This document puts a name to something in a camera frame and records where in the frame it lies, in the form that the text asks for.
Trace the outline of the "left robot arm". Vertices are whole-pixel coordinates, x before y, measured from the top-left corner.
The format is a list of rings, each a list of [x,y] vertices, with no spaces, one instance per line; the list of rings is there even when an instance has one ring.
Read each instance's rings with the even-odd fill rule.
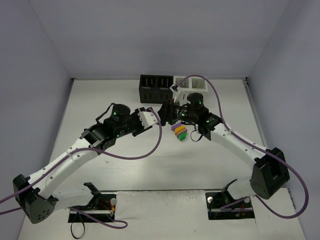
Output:
[[[128,134],[134,137],[158,123],[156,113],[143,107],[131,112],[124,104],[112,103],[110,117],[86,128],[75,143],[43,169],[13,179],[15,199],[32,224],[47,219],[54,211],[83,206],[94,209],[102,199],[91,182],[66,192],[59,186],[81,166],[104,154],[116,140]]]

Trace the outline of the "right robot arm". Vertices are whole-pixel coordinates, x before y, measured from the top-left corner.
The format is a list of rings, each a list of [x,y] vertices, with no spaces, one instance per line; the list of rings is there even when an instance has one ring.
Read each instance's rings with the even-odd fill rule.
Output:
[[[247,139],[239,140],[223,124],[222,118],[204,106],[203,95],[191,93],[187,103],[180,105],[166,100],[158,115],[162,126],[177,121],[193,125],[201,137],[219,144],[240,158],[251,170],[251,176],[236,179],[224,187],[231,200],[259,196],[270,199],[290,180],[288,168],[283,164],[284,153],[277,147],[268,149]]]

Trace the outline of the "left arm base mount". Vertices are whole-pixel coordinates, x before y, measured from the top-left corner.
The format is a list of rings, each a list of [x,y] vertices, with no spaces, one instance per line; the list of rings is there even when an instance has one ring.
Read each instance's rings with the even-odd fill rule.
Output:
[[[76,205],[74,208],[101,222],[113,222],[115,220],[117,194],[115,192],[101,192],[91,182],[84,183],[84,186],[90,190],[93,197],[87,205]]]

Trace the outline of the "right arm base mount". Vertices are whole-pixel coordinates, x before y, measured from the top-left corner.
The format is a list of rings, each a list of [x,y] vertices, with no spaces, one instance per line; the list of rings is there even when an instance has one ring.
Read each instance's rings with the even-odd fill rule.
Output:
[[[250,198],[237,202],[229,194],[228,187],[233,180],[220,190],[205,192],[207,217],[210,221],[254,219],[255,213]]]

